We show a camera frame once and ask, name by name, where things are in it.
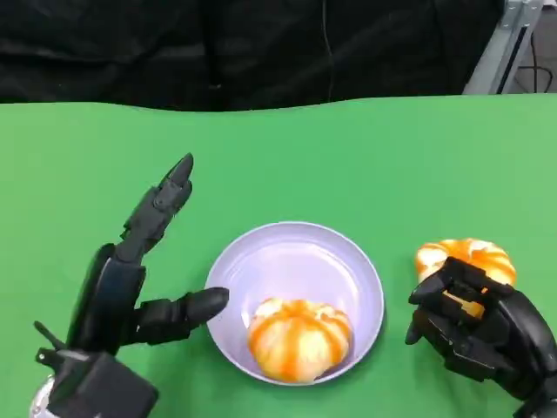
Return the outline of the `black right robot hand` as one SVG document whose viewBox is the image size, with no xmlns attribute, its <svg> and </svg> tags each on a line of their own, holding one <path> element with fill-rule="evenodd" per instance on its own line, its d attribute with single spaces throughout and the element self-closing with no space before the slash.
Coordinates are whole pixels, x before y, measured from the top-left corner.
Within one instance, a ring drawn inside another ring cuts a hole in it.
<svg viewBox="0 0 557 418">
<path fill-rule="evenodd" d="M 426 339 L 446 369 L 494 381 L 521 401 L 555 388 L 556 340 L 524 293 L 449 257 L 408 301 L 416 309 L 406 344 Z"/>
</svg>

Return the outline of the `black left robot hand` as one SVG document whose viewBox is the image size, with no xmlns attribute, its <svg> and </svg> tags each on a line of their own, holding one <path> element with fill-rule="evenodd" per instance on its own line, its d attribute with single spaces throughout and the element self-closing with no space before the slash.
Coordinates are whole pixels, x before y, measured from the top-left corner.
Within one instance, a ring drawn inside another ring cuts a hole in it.
<svg viewBox="0 0 557 418">
<path fill-rule="evenodd" d="M 184 155 L 141 198 L 124 223 L 120 242 L 97 250 L 70 322 L 70 348 L 116 354 L 132 344 L 185 340 L 225 309 L 230 297 L 226 287 L 209 287 L 176 300 L 138 299 L 147 277 L 143 258 L 191 196 L 193 165 L 193 156 Z"/>
</svg>

